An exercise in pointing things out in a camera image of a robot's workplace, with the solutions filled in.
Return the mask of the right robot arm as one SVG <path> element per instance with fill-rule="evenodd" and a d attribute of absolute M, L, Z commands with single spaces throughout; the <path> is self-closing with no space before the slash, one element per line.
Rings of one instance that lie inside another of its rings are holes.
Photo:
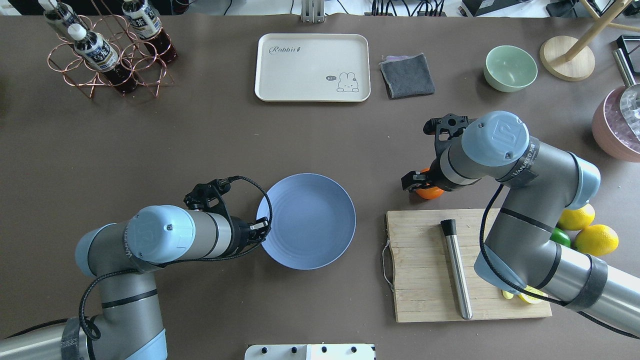
<path fill-rule="evenodd" d="M 639 337 L 639 279 L 550 239 L 564 210 L 587 205 L 597 193 L 594 164 L 539 141 L 508 111 L 477 119 L 447 114 L 427 121 L 423 132 L 436 137 L 436 159 L 428 171 L 402 177 L 405 191 L 457 191 L 484 177 L 509 188 L 488 234 L 481 225 L 478 276 L 512 293 L 531 286 L 549 303 Z M 448 138 L 438 139 L 443 133 Z"/>

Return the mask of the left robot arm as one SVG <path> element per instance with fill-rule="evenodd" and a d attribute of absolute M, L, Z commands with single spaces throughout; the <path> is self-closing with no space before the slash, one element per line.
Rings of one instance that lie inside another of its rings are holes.
<path fill-rule="evenodd" d="M 188 261 L 238 257 L 260 243 L 271 219 L 245 223 L 229 215 L 173 205 L 141 209 L 130 220 L 85 234 L 75 249 L 82 273 L 99 289 L 102 313 L 77 316 L 3 339 L 3 360 L 165 360 L 166 329 L 154 272 Z"/>

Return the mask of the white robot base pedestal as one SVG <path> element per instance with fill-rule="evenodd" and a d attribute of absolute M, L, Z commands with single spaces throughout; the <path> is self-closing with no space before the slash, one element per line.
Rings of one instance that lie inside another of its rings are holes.
<path fill-rule="evenodd" d="M 375 360 L 374 344 L 254 344 L 247 348 L 245 360 Z"/>

